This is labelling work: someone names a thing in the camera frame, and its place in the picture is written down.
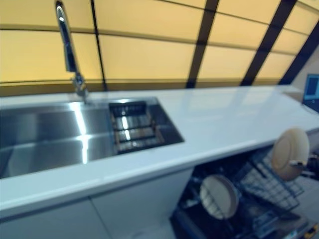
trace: chrome faucet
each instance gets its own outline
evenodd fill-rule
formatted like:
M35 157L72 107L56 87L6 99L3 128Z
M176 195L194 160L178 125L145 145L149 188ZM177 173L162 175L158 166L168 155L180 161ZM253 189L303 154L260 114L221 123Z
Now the chrome faucet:
M79 66L74 51L73 41L70 34L68 19L66 16L65 9L63 7L63 3L61 1L56 1L55 11L64 45L66 70L69 72L75 72L75 76L71 78L73 85L75 86L75 92L78 96L81 96L83 98L84 103L86 103L88 90L86 88L84 78L79 70Z

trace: cabinet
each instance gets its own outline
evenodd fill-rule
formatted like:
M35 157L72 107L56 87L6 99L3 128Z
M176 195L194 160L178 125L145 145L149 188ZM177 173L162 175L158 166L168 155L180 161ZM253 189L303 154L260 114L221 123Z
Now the cabinet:
M1 239L109 239L89 200L0 224Z
M192 169L92 197L114 239L134 238L172 215Z

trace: stainless steel sink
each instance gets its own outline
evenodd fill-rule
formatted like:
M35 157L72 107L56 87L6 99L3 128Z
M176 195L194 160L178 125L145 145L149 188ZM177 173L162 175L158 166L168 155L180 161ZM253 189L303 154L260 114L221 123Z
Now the stainless steel sink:
M156 98L2 108L0 178L178 142Z

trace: screen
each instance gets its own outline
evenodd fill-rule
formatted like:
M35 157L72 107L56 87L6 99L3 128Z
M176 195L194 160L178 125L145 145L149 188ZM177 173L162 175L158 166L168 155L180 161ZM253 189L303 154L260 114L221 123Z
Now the screen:
M308 75L304 100L319 100L319 75Z

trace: white plate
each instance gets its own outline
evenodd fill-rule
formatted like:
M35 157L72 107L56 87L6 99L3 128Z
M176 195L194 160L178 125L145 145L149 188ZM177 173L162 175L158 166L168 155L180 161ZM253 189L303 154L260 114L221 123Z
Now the white plate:
M237 211L238 192L222 175L206 177L200 186L199 196L207 212L219 220L230 218Z
M285 131L274 145L272 169L283 180L294 180L303 169L291 165L291 162L307 165L309 150L309 139L305 131L300 128Z

